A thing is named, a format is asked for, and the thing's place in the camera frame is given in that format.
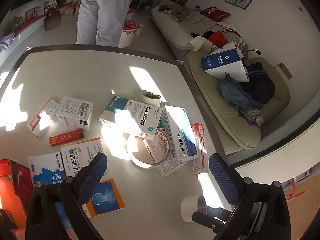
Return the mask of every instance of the wall outlet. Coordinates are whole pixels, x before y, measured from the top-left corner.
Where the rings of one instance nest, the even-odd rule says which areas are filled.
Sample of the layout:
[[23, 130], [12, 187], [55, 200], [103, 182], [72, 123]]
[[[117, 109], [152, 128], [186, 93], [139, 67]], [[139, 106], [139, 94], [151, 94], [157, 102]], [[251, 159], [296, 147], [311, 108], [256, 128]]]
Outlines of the wall outlet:
[[279, 63], [279, 68], [283, 71], [288, 79], [292, 78], [292, 74], [290, 73], [289, 69], [287, 69], [287, 67], [282, 62]]

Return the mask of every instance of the floor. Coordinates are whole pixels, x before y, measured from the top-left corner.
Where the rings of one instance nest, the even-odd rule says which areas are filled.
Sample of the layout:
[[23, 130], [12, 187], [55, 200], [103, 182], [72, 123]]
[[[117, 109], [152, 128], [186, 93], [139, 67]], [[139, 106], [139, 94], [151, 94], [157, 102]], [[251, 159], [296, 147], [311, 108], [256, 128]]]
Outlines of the floor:
[[[290, 213], [292, 240], [298, 240], [307, 230], [315, 217], [320, 203], [320, 174], [296, 186], [295, 193], [305, 191], [287, 202]], [[292, 193], [292, 190], [284, 192], [285, 195]]]
[[[77, 18], [77, 13], [73, 16], [62, 16], [61, 23], [56, 29], [51, 31], [45, 31], [44, 27], [38, 29], [22, 44], [20, 44], [12, 54], [10, 54], [2, 66], [0, 66], [0, 74], [2, 72], [10, 71], [27, 47], [76, 44]], [[147, 52], [176, 60], [176, 57], [159, 30], [150, 20], [148, 20], [148, 11], [139, 10], [138, 14], [134, 15], [132, 18], [136, 22], [142, 23], [145, 26], [142, 29], [140, 36], [136, 36], [133, 44], [127, 47], [127, 49]]]

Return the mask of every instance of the blue and white medicine box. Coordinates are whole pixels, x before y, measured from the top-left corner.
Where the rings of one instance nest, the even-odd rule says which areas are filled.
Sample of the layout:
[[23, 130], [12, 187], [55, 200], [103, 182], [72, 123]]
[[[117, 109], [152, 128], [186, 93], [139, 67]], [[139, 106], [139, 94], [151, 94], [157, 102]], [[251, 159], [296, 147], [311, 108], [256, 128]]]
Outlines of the blue and white medicine box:
[[99, 121], [103, 124], [115, 123], [125, 133], [153, 140], [161, 113], [162, 108], [114, 96]]
[[161, 120], [171, 142], [172, 162], [186, 162], [198, 158], [195, 136], [185, 109], [165, 106]]
[[[60, 152], [29, 157], [28, 162], [33, 185], [39, 180], [46, 185], [57, 184], [66, 178]], [[55, 202], [55, 206], [64, 228], [71, 228], [62, 203]]]

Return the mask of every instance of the wall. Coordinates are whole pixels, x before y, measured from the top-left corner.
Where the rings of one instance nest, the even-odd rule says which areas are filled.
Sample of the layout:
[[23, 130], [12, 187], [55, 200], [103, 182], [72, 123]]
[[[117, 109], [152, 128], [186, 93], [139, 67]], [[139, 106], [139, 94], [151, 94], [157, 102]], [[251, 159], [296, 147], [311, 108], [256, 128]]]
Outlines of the wall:
[[25, 20], [25, 12], [34, 8], [35, 6], [39, 5], [42, 6], [44, 3], [48, 2], [49, 0], [33, 0], [29, 3], [26, 3], [13, 11], [9, 11], [5, 16], [4, 20], [0, 24], [0, 38], [3, 37], [3, 30], [6, 27], [9, 21], [12, 21], [15, 16], [22, 16]]
[[216, 6], [231, 13], [223, 21], [234, 25], [250, 48], [260, 49], [262, 57], [274, 66], [282, 61], [292, 73], [290, 80], [282, 75], [289, 87], [291, 102], [263, 128], [265, 134], [285, 123], [319, 90], [320, 33], [299, 0], [253, 0], [246, 10], [224, 0], [189, 0], [187, 3], [190, 8], [195, 5], [202, 9]]

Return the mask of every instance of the white wall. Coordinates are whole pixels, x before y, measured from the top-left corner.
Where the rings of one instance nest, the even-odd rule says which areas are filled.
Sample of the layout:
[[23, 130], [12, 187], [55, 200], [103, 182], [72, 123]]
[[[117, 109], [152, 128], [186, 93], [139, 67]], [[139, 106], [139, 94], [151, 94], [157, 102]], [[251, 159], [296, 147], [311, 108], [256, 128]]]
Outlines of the white wall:
[[242, 177], [270, 184], [292, 179], [320, 162], [320, 121], [272, 154], [237, 169]]
[[253, 0], [246, 10], [224, 0], [189, 0], [187, 6], [216, 6], [231, 13], [223, 21], [233, 24], [250, 48], [258, 48], [272, 65], [281, 61], [293, 77], [287, 83], [291, 102], [265, 131], [285, 123], [320, 89], [320, 33], [299, 0]]
[[5, 18], [3, 19], [2, 23], [0, 24], [0, 38], [3, 37], [3, 29], [6, 27], [9, 21], [12, 21], [15, 16], [22, 16], [24, 21], [26, 18], [25, 12], [34, 8], [35, 6], [39, 5], [42, 6], [44, 3], [48, 2], [49, 0], [33, 0], [29, 3], [26, 3], [13, 11], [9, 11]]

